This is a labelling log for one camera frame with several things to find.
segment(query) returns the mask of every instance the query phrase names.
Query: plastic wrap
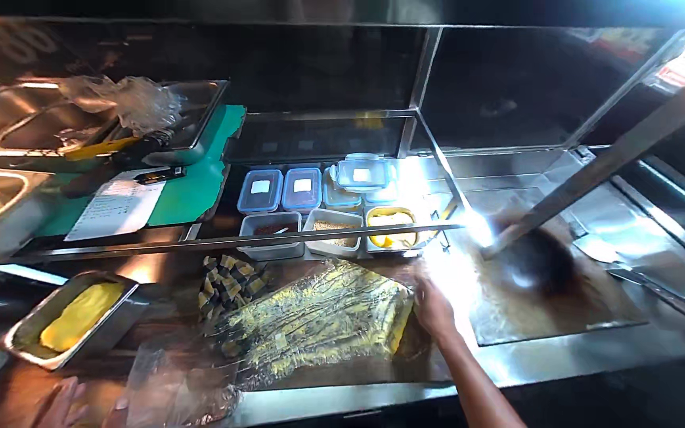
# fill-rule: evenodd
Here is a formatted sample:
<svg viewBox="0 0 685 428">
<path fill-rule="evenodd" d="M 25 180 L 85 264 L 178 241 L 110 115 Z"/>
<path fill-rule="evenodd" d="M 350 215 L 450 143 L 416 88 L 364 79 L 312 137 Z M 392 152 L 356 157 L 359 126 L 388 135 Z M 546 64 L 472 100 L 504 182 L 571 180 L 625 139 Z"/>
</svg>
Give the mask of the plastic wrap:
<svg viewBox="0 0 685 428">
<path fill-rule="evenodd" d="M 63 96 L 84 111 L 97 113 L 115 107 L 123 127 L 141 137 L 181 120 L 183 96 L 146 77 L 129 76 L 115 83 L 107 76 L 75 76 L 59 84 Z"/>
<path fill-rule="evenodd" d="M 211 340 L 192 333 L 139 346 L 128 374 L 128 428 L 204 426 L 229 416 L 241 393 L 238 364 L 224 362 Z"/>
<path fill-rule="evenodd" d="M 413 292 L 345 260 L 221 317 L 209 336 L 240 363 L 237 385 L 266 386 L 304 365 L 395 354 Z"/>
</svg>

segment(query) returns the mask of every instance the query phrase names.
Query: white label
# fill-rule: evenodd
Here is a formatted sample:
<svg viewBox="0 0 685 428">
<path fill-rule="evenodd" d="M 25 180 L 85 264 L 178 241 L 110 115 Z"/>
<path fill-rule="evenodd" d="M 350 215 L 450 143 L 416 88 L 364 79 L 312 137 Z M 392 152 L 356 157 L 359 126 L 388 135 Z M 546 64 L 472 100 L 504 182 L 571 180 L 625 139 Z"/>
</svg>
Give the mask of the white label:
<svg viewBox="0 0 685 428">
<path fill-rule="evenodd" d="M 354 168 L 353 181 L 371 181 L 371 171 L 366 168 Z"/>
<path fill-rule="evenodd" d="M 250 193 L 268 193 L 269 187 L 271 187 L 270 180 L 258 180 L 253 181 L 253 185 L 250 189 Z"/>
<path fill-rule="evenodd" d="M 295 192 L 309 192 L 310 191 L 310 179 L 303 178 L 301 180 L 295 180 Z"/>
<path fill-rule="evenodd" d="M 128 170 L 103 184 L 65 236 L 65 241 L 121 235 L 143 228 L 166 182 L 145 186 L 137 183 L 134 177 L 165 169 Z"/>
</svg>

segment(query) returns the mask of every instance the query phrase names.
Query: butter block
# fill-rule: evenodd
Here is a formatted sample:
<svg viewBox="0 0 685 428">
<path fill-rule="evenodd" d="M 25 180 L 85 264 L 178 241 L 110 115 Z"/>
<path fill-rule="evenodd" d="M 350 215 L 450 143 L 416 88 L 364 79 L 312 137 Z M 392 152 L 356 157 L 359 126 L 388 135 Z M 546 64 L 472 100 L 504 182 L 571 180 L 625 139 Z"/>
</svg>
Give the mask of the butter block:
<svg viewBox="0 0 685 428">
<path fill-rule="evenodd" d="M 123 293 L 119 283 L 101 283 L 85 289 L 40 335 L 42 345 L 65 352 L 76 345 Z"/>
</svg>

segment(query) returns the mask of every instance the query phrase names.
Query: metal pan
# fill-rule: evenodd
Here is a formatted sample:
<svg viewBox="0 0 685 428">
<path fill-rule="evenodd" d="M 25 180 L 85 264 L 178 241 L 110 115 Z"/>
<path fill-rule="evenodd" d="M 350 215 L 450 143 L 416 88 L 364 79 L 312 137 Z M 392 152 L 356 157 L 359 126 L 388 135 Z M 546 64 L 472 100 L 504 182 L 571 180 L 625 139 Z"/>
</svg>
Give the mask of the metal pan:
<svg viewBox="0 0 685 428">
<path fill-rule="evenodd" d="M 39 342 L 41 332 L 85 289 L 97 283 L 121 283 L 123 293 L 76 345 L 59 353 Z M 107 352 L 138 320 L 149 302 L 134 293 L 139 283 L 114 273 L 90 270 L 72 277 L 60 289 L 47 296 L 37 307 L 15 324 L 2 338 L 1 347 L 18 358 L 47 370 L 62 368 L 71 359 Z"/>
</svg>

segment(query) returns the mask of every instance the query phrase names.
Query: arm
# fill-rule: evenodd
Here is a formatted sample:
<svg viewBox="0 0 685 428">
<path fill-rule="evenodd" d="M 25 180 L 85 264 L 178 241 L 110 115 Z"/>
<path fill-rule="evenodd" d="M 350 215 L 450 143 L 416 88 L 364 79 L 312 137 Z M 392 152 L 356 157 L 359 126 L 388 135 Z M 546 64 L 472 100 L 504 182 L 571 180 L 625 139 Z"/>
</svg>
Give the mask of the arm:
<svg viewBox="0 0 685 428">
<path fill-rule="evenodd" d="M 493 384 L 453 323 L 453 309 L 439 289 L 428 279 L 417 279 L 417 316 L 437 343 L 470 428 L 497 426 L 524 427 L 515 409 Z"/>
</svg>

